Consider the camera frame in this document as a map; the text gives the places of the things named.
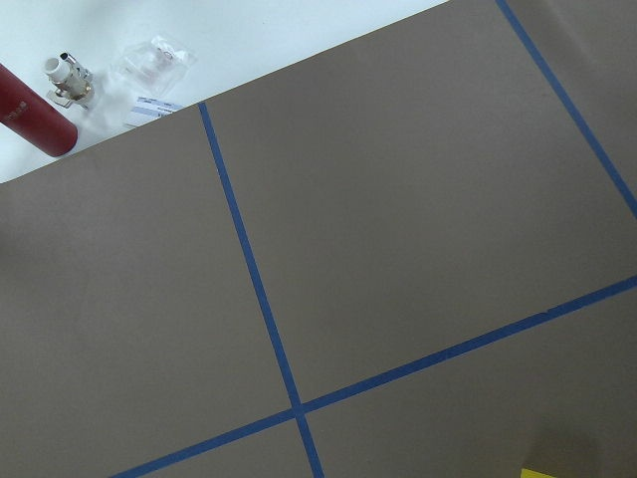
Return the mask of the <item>red cylinder bottle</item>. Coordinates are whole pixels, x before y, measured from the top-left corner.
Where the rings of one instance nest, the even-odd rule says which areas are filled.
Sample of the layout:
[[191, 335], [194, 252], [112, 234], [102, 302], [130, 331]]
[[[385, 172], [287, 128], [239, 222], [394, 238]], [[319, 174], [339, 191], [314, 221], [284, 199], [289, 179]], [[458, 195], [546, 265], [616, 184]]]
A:
[[77, 127], [1, 66], [1, 122], [51, 157], [71, 151]]

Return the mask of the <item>yellow block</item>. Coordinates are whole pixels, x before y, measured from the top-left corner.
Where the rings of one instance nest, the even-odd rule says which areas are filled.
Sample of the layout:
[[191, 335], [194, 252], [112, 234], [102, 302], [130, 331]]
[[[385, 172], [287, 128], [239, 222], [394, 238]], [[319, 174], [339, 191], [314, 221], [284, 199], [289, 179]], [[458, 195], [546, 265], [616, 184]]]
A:
[[523, 468], [521, 470], [520, 478], [555, 478], [555, 477], [546, 473], [536, 471], [536, 470]]

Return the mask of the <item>metal fitting with white tube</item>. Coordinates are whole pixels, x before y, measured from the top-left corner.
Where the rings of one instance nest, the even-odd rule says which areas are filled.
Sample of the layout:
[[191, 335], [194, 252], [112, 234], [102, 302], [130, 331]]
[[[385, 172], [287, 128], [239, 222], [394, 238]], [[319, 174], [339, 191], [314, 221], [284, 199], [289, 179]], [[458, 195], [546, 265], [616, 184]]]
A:
[[87, 110], [94, 101], [93, 74], [70, 53], [48, 58], [43, 72], [52, 85], [46, 97], [53, 104], [65, 109], [77, 105]]

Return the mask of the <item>clear plastic parts bag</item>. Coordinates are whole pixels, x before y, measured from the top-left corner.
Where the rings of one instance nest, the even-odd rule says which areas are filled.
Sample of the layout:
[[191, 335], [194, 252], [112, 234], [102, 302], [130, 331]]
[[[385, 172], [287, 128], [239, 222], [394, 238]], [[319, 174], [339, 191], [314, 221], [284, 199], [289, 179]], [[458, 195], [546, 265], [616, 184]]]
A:
[[135, 128], [171, 115], [183, 105], [169, 100], [198, 58], [167, 34], [124, 47], [108, 67], [107, 90], [125, 98], [123, 126]]

